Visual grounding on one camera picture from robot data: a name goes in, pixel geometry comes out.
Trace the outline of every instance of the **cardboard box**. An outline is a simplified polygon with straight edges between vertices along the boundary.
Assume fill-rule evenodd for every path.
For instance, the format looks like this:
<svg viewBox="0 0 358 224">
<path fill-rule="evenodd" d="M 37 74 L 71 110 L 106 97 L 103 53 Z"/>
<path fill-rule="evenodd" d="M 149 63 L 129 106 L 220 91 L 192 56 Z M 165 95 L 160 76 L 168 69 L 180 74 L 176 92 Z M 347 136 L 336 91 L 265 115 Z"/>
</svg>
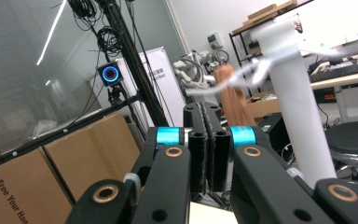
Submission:
<svg viewBox="0 0 358 224">
<path fill-rule="evenodd" d="M 274 91 L 260 92 L 248 100 L 249 109 L 255 120 L 260 120 L 269 113 L 281 112 L 277 99 L 263 101 L 263 97 L 274 94 Z"/>
<path fill-rule="evenodd" d="M 71 209 L 39 150 L 0 165 L 0 223 L 65 223 Z"/>
<path fill-rule="evenodd" d="M 251 49 L 249 49 L 249 53 L 250 53 L 250 54 L 261 53 L 261 48 L 260 48 L 259 46 L 258 46 L 258 47 L 251 48 Z"/>
<path fill-rule="evenodd" d="M 75 200 L 97 181 L 123 180 L 139 156 L 130 129 L 118 113 L 44 148 Z"/>
<path fill-rule="evenodd" d="M 262 21 L 269 20 L 275 16 L 278 15 L 278 11 L 285 10 L 289 7 L 292 7 L 297 4 L 297 0 L 290 0 L 286 3 L 283 3 L 282 5 L 279 5 L 278 7 L 270 5 L 268 7 L 265 7 L 259 11 L 257 11 L 254 14 L 251 14 L 251 18 L 249 18 L 248 21 L 245 21 L 242 23 L 242 27 L 232 31 L 232 34 L 236 35 L 237 33 L 240 33 L 248 28 L 251 28 L 253 26 L 256 26 Z"/>
</svg>

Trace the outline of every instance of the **ceiling light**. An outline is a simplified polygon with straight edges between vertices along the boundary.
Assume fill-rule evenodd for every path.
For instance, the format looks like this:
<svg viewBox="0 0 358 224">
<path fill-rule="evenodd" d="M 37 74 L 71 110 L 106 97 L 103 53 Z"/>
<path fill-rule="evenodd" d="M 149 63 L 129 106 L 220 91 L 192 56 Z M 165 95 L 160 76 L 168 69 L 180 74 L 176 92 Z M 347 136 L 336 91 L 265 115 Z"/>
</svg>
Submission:
<svg viewBox="0 0 358 224">
<path fill-rule="evenodd" d="M 42 55 L 40 55 L 40 58 L 39 60 L 37 61 L 36 65 L 39 65 L 42 60 L 43 60 L 43 56 L 45 56 L 45 52 L 46 52 L 46 49 L 48 48 L 48 42 L 50 42 L 50 39 L 51 37 L 53 36 L 53 33 L 54 33 L 54 29 L 57 25 L 57 22 L 58 20 L 60 19 L 60 16 L 63 12 L 63 8 L 65 7 L 65 4 L 66 4 L 66 0 L 62 0 L 62 4 L 60 6 L 60 10 L 58 11 L 58 14 L 56 16 L 56 19 L 54 20 L 53 22 L 53 25 L 51 26 L 51 29 L 50 29 L 50 33 L 48 34 L 48 40 L 46 41 L 46 44 L 45 44 L 45 47 L 43 48 L 43 51 L 42 51 Z"/>
</svg>

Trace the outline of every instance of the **orange object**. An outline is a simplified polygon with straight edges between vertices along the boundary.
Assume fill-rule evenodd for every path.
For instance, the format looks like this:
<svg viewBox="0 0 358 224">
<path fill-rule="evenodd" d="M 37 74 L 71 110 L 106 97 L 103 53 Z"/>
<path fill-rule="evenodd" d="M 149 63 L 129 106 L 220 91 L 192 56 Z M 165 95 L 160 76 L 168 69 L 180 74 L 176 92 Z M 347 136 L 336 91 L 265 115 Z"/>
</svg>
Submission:
<svg viewBox="0 0 358 224">
<path fill-rule="evenodd" d="M 226 64 L 214 71 L 216 83 L 221 83 L 234 73 L 231 65 Z M 242 90 L 228 87 L 220 92 L 220 99 L 230 126 L 255 125 L 255 119 L 249 110 L 248 103 Z"/>
</svg>

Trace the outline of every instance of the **glass wall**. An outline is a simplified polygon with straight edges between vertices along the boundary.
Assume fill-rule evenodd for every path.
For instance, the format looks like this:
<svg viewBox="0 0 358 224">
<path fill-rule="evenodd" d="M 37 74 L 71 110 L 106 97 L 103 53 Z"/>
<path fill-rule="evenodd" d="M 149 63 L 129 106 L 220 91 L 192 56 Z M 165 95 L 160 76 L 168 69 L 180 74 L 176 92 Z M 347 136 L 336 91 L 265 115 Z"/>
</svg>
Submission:
<svg viewBox="0 0 358 224">
<path fill-rule="evenodd" d="M 0 154 L 31 141 L 40 123 L 60 128 L 81 116 L 84 108 L 87 112 L 100 108 L 98 103 L 91 104 L 96 96 L 89 83 L 99 54 L 96 37 L 76 25 L 69 4 L 41 59 L 61 3 L 0 1 Z M 131 24 L 124 1 L 122 5 Z M 170 60 L 177 61 L 184 52 L 164 1 L 135 1 L 133 7 L 145 49 L 164 47 Z M 95 28 L 98 31 L 102 26 L 98 21 Z M 101 54 L 99 65 L 103 63 Z"/>
</svg>

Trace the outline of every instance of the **bolt hole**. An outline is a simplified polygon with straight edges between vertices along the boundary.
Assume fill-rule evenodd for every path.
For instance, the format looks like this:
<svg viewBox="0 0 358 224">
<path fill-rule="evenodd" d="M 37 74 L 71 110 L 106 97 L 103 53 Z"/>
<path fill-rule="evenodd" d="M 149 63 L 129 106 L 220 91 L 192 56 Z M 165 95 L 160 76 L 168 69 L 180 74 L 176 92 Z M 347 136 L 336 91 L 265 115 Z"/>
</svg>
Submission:
<svg viewBox="0 0 358 224">
<path fill-rule="evenodd" d="M 254 149 L 254 148 L 250 148 L 250 149 L 248 150 L 248 152 L 249 152 L 250 154 L 257 154 L 257 153 L 258 153 L 258 151 L 257 151 L 256 149 Z"/>
<path fill-rule="evenodd" d="M 196 137 L 202 137 L 203 136 L 202 133 L 193 133 L 193 135 L 196 136 Z"/>
<path fill-rule="evenodd" d="M 216 133 L 216 135 L 224 136 L 224 135 L 226 135 L 226 132 L 225 131 L 219 131 L 219 132 Z"/>
<path fill-rule="evenodd" d="M 179 153 L 179 150 L 174 148 L 174 149 L 170 149 L 170 153 L 171 154 L 178 154 Z"/>
<path fill-rule="evenodd" d="M 113 194 L 113 190 L 112 189 L 103 189 L 101 190 L 101 192 L 98 194 L 98 196 L 100 196 L 101 198 L 107 198 L 109 196 L 111 196 Z"/>
<path fill-rule="evenodd" d="M 162 209 L 157 209 L 152 213 L 152 218 L 155 221 L 164 221 L 165 219 L 167 219 L 167 212 L 165 212 L 165 210 Z"/>
<path fill-rule="evenodd" d="M 302 221 L 306 221 L 306 222 L 309 222 L 312 220 L 312 217 L 310 216 L 310 214 L 302 209 L 296 209 L 295 216 L 298 217 L 298 219 L 300 219 Z"/>
<path fill-rule="evenodd" d="M 349 191 L 347 191 L 346 189 L 343 188 L 335 188 L 335 191 L 337 194 L 340 194 L 344 197 L 351 197 L 351 193 Z"/>
</svg>

